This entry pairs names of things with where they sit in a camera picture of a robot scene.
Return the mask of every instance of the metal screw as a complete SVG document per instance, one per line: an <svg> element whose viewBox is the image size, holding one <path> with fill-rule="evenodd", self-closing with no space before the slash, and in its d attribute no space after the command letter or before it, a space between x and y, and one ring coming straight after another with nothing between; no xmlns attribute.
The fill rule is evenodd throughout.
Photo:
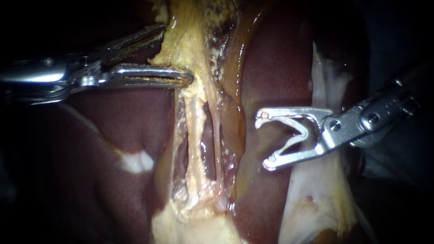
<svg viewBox="0 0 434 244"><path fill-rule="evenodd" d="M89 61L90 61L89 56L83 56L83 57L80 59L80 65L81 65L82 67L86 67L86 66L89 65Z"/></svg>
<svg viewBox="0 0 434 244"><path fill-rule="evenodd" d="M44 59L44 65L47 66L48 68L53 67L54 65L54 60L52 58L46 58Z"/></svg>
<svg viewBox="0 0 434 244"><path fill-rule="evenodd" d="M338 130L340 130L340 122L337 121L337 120L333 120L333 121L330 123L330 129L331 129L332 131L338 131Z"/></svg>
<svg viewBox="0 0 434 244"><path fill-rule="evenodd" d="M368 115L368 121L369 123L375 125L379 121L380 117L376 113L370 113Z"/></svg>

